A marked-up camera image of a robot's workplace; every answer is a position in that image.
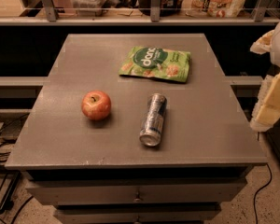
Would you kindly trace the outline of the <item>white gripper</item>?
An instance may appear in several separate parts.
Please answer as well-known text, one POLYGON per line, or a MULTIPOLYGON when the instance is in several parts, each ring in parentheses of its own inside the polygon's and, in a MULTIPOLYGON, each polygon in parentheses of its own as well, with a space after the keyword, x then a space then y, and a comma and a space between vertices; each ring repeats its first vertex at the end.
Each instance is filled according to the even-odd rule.
MULTIPOLYGON (((274 30, 265 33, 250 47, 256 54, 270 52, 271 63, 280 67, 280 22, 274 30)), ((250 127, 266 132, 280 119, 280 73, 267 75, 261 83, 258 101, 252 111, 250 127)))

